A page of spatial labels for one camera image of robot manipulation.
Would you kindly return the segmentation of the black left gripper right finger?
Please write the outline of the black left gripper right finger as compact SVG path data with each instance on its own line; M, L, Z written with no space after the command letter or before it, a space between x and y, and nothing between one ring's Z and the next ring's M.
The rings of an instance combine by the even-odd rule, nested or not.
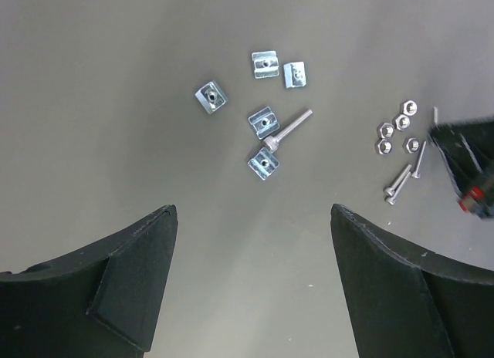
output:
M331 235L360 357L491 357L493 272L334 204Z

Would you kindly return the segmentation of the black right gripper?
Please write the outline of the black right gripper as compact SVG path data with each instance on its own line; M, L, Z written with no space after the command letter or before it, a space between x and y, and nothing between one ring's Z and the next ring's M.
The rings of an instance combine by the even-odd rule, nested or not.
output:
M493 169L493 119L440 123L428 130L428 136L439 149L456 194L461 196L460 208L482 220L492 220L493 173L484 173Z

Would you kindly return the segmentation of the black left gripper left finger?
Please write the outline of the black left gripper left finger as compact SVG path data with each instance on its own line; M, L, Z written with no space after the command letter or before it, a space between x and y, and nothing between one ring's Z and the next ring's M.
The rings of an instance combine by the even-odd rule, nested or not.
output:
M142 357L178 233L166 205L66 255L1 274L3 357Z

